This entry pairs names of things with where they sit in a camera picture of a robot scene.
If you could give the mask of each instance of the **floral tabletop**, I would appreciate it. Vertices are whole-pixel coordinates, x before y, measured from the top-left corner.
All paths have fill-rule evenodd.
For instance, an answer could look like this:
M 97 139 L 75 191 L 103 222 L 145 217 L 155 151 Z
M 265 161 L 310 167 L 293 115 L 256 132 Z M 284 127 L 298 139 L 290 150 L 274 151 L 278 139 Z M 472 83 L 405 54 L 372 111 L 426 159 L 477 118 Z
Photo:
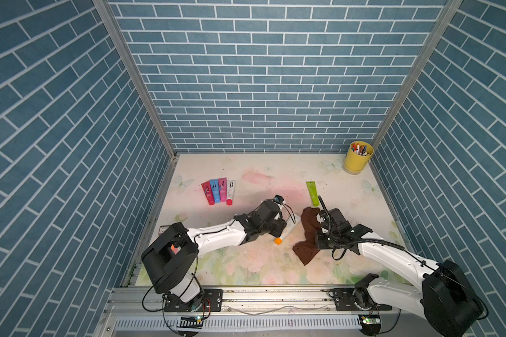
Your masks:
M 185 227 L 224 223 L 234 214 L 254 210 L 276 194 L 301 215 L 305 207 L 312 207 L 305 182 L 315 181 L 326 206 L 339 208 L 352 226 L 361 223 L 384 239 L 404 245 L 370 167 L 350 175 L 342 169 L 343 160 L 344 156 L 337 154 L 181 155 L 152 242 L 160 226 L 175 222 Z M 237 180 L 233 205 L 223 202 L 209 206 L 201 183 L 221 177 Z M 352 252 L 335 261 L 331 250 L 323 250 L 304 266 L 292 250 L 304 240 L 299 223 L 281 245 L 265 234 L 252 243 L 225 247 L 200 256 L 196 276 L 203 285 L 353 284 L 371 272 L 390 281 L 404 281 L 381 264 Z M 152 285 L 144 267 L 135 285 Z

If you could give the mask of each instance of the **blue brick wall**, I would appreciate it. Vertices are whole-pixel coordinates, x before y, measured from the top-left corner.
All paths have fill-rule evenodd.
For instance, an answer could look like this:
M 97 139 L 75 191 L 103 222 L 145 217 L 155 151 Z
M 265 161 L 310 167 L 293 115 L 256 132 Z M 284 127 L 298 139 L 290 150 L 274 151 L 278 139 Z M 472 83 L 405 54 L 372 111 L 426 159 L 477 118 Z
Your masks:
M 94 332 L 166 162 L 91 0 L 0 0 L 0 337 Z
M 506 1 L 464 0 L 374 158 L 416 252 L 461 266 L 506 336 Z
M 178 152 L 344 152 L 445 0 L 110 3 Z

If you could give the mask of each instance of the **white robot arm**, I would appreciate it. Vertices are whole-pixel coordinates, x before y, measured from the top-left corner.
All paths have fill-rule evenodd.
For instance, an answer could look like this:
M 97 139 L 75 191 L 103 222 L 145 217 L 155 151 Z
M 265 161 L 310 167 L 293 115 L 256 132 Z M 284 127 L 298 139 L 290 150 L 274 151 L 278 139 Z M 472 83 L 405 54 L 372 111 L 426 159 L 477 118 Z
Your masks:
M 319 249 L 344 248 L 362 254 L 411 283 L 390 283 L 369 274 L 355 286 L 357 306 L 364 310 L 382 304 L 395 306 L 426 319 L 446 337 L 462 336 L 479 318 L 484 303 L 455 263 L 437 263 L 411 254 L 400 245 L 384 241 L 368 227 L 351 226 L 338 209 L 328 212 L 320 196 L 319 200 L 324 209 L 320 213 L 322 229 L 316 236 Z M 287 226 L 283 207 L 283 198 L 276 196 L 249 214 L 220 225 L 198 229 L 186 229 L 181 223 L 171 225 L 142 254 L 156 293 L 172 293 L 189 311 L 195 310 L 204 295 L 194 275 L 188 273 L 195 258 L 222 247 L 249 243 L 265 233 L 279 237 Z

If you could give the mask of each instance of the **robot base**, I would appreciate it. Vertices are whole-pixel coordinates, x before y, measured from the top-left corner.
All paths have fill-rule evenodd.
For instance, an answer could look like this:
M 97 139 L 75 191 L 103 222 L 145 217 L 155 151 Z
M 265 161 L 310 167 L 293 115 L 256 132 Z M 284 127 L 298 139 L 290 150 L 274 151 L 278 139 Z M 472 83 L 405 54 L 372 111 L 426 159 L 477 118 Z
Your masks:
M 203 301 L 204 304 L 207 305 L 208 301 L 210 301 L 211 311 L 212 312 L 220 312 L 221 311 L 221 301 L 223 297 L 222 289 L 206 289 L 204 291 Z M 184 303 L 181 301 L 177 295 L 169 294 L 167 296 L 167 301 L 165 303 L 165 312 L 201 312 L 202 313 L 202 305 L 198 306 L 195 310 L 189 311 L 188 303 Z
M 356 304 L 356 297 L 354 296 L 355 288 L 335 288 L 330 289 L 329 294 L 330 297 L 333 298 L 334 303 L 336 304 L 337 311 L 361 311 L 361 310 L 374 310 L 377 311 L 377 308 L 360 308 Z M 389 305 L 378 305 L 379 311 L 390 311 L 392 307 Z

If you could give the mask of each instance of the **yellow cup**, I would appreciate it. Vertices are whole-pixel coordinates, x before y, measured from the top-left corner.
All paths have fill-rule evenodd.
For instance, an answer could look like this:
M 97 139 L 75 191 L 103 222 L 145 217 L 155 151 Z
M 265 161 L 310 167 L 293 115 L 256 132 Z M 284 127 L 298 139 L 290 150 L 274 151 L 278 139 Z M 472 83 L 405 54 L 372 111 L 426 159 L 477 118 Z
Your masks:
M 360 156 L 359 154 L 356 154 L 352 151 L 352 144 L 360 145 L 360 147 L 366 145 L 367 148 L 365 149 L 365 152 L 367 155 Z M 367 164 L 369 159 L 371 159 L 374 149 L 370 144 L 359 140 L 352 142 L 352 144 L 349 146 L 349 151 L 347 151 L 347 157 L 345 158 L 345 165 L 343 168 L 348 173 L 358 174 L 364 169 L 365 164 Z

